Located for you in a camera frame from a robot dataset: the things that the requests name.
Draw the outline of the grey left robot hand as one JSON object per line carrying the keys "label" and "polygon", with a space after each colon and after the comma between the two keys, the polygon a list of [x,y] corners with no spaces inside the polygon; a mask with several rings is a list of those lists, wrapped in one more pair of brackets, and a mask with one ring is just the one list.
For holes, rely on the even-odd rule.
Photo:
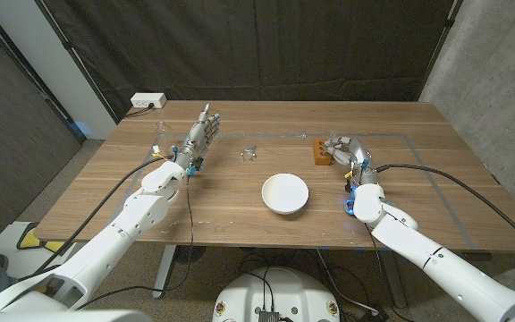
{"label": "grey left robot hand", "polygon": [[179,148],[174,163],[187,169],[197,159],[203,158],[219,127],[220,115],[210,114],[210,104],[206,104]]}

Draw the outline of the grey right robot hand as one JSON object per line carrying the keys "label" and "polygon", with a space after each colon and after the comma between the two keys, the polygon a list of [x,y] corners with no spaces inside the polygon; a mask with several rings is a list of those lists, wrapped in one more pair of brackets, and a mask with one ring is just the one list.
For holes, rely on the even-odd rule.
{"label": "grey right robot hand", "polygon": [[378,184],[376,167],[362,142],[350,137],[333,137],[323,147],[334,161],[349,168],[345,179],[351,186]]}

